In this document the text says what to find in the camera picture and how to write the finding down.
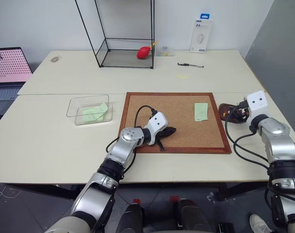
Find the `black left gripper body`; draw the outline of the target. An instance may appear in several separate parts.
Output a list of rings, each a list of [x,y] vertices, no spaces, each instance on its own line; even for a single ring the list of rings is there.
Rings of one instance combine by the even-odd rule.
[[[162,131],[158,132],[155,137],[155,144],[158,144],[162,138],[170,136],[170,129],[165,128]]]

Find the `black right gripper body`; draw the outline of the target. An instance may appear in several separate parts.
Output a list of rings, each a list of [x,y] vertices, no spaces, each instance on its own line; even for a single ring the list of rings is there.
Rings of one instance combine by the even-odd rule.
[[[235,116],[238,118],[248,118],[249,109],[247,101],[242,101],[236,106]]]

